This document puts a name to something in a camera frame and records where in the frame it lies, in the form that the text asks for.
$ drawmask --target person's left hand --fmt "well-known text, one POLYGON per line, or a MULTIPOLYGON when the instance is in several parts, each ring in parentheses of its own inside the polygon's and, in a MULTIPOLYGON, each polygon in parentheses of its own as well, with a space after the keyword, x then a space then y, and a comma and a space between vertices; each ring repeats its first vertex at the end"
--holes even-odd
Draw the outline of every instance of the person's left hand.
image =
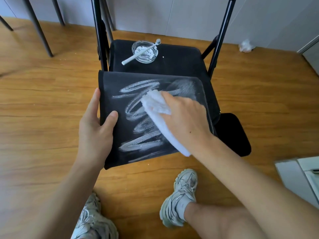
POLYGON ((102 169, 113 144, 113 128, 118 113, 112 111, 101 126, 97 117, 100 90, 96 88, 86 112, 80 120, 77 161, 84 165, 102 169))

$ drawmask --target shoe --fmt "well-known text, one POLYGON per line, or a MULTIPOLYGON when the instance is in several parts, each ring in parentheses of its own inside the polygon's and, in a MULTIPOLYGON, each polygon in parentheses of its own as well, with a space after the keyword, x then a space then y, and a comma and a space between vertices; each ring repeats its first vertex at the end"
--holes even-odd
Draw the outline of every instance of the shoe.
POLYGON ((192 169, 185 169, 177 176, 174 182, 174 192, 166 198, 159 212, 159 216, 166 227, 183 226, 185 220, 178 216, 176 206, 184 195, 191 201, 196 202, 197 181, 197 173, 192 169))
POLYGON ((101 215, 101 203, 95 193, 87 199, 71 239, 81 238, 91 230, 96 231, 101 239, 119 237, 114 223, 101 215))

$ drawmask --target cleaning cloth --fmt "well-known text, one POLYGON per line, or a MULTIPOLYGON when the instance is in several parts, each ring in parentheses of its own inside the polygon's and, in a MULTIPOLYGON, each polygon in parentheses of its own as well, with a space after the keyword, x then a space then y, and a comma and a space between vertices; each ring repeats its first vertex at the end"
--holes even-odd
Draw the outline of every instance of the cleaning cloth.
POLYGON ((166 139, 184 156, 189 157, 190 152, 173 136, 168 129, 165 120, 160 113, 171 114, 171 109, 166 104, 165 99, 158 90, 150 90, 146 95, 142 96, 141 103, 145 112, 152 119, 159 131, 166 137, 166 139))

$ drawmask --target glass ashtray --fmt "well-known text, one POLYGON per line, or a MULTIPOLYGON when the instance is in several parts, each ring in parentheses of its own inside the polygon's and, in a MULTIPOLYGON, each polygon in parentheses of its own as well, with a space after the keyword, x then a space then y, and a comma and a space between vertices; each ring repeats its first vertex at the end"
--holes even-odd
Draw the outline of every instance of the glass ashtray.
MULTIPOLYGON (((145 40, 136 41, 132 45, 132 52, 133 52, 133 54, 136 54, 136 53, 141 52, 142 50, 144 50, 152 45, 154 45, 154 44, 152 42, 149 42, 149 41, 145 41, 145 40)), ((149 63, 152 63, 156 59, 158 53, 159 52, 157 50, 157 47, 154 46, 150 50, 148 50, 145 53, 143 53, 142 55, 138 56, 136 58, 136 60, 138 62, 143 63, 143 64, 149 64, 149 63)))

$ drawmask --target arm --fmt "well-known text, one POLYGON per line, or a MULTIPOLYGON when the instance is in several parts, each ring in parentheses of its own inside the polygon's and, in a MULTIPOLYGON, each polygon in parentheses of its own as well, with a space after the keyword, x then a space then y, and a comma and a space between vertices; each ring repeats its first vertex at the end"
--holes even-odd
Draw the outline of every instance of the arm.
POLYGON ((177 140, 249 210, 269 238, 316 238, 319 210, 242 160, 209 131, 196 101, 163 92, 172 115, 163 118, 177 140))
POLYGON ((111 112, 100 126, 97 118, 99 98, 100 91, 96 89, 80 121, 79 148, 74 165, 38 218, 29 226, 26 238, 71 238, 113 143, 112 132, 118 114, 111 112))

